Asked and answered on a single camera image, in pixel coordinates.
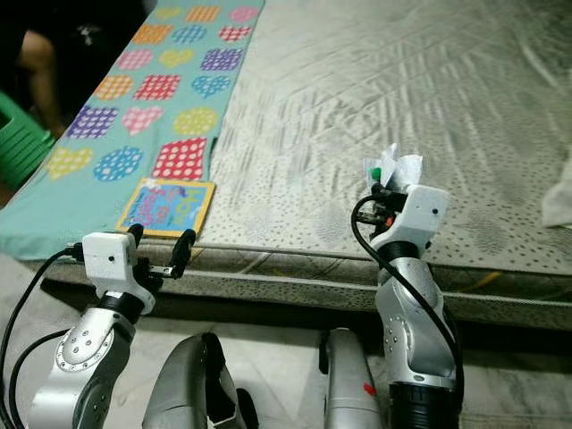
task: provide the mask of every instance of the human knee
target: human knee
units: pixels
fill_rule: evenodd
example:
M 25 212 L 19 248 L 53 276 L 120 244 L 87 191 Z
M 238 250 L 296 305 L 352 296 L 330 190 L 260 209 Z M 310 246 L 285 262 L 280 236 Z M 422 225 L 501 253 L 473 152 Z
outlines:
M 28 30 L 21 47 L 20 63 L 29 69 L 50 67 L 55 62 L 52 42 L 35 31 Z

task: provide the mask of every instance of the person's leg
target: person's leg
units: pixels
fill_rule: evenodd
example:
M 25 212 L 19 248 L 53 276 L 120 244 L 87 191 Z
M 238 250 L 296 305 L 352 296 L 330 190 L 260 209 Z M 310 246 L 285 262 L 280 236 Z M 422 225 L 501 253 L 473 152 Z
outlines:
M 60 138 L 65 126 L 57 100 L 54 46 L 41 34 L 27 30 L 16 65 L 28 72 L 34 105 L 47 128 Z

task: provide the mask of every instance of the teal fabric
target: teal fabric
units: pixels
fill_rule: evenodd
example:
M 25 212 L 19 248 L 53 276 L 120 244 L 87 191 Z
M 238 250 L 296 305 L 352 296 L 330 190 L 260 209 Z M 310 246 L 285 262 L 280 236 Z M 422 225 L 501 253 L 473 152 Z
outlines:
M 90 232 L 114 230 L 140 179 L 167 173 L 169 156 L 178 161 L 183 150 L 187 163 L 202 146 L 200 171 L 197 156 L 192 168 L 169 169 L 180 175 L 171 178 L 207 181 L 210 151 L 263 6 L 264 0 L 160 1 L 107 74 L 112 79 L 94 92 L 50 158 L 0 211 L 0 252 L 45 259 Z M 232 29 L 220 35 L 225 26 Z M 172 50 L 178 53 L 165 54 Z M 192 59 L 182 50 L 192 50 Z M 112 93 L 117 97 L 105 99 Z M 200 175 L 181 177 L 189 171 Z

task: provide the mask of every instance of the red mark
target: red mark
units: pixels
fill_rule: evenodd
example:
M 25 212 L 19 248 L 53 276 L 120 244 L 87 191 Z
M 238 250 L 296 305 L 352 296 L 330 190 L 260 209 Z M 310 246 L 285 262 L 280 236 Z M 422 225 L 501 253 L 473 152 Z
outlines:
M 364 383 L 364 391 L 366 391 L 369 396 L 375 396 L 375 387 L 370 383 Z

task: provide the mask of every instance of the quilted mattress surface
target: quilted mattress surface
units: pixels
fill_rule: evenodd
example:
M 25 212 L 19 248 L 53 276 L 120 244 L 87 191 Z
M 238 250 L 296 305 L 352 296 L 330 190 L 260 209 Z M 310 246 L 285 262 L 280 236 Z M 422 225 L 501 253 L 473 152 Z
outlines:
M 204 243 L 364 255 L 362 159 L 450 192 L 436 265 L 572 274 L 541 226 L 570 141 L 566 1 L 268 0 L 214 148 Z

